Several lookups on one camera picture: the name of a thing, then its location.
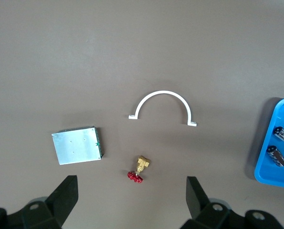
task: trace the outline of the metal box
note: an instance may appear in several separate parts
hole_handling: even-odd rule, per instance
[[[101,160],[101,146],[94,126],[52,134],[60,165]]]

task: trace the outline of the gray floor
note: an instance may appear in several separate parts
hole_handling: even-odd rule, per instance
[[[198,126],[168,95],[129,120],[156,90],[183,96]],[[0,1],[0,207],[78,175],[64,229],[176,229],[197,176],[235,212],[284,226],[284,188],[253,178],[273,97],[284,98],[284,0]],[[103,159],[59,166],[51,134],[86,125],[100,129]],[[152,160],[140,185],[126,177],[138,155]]]

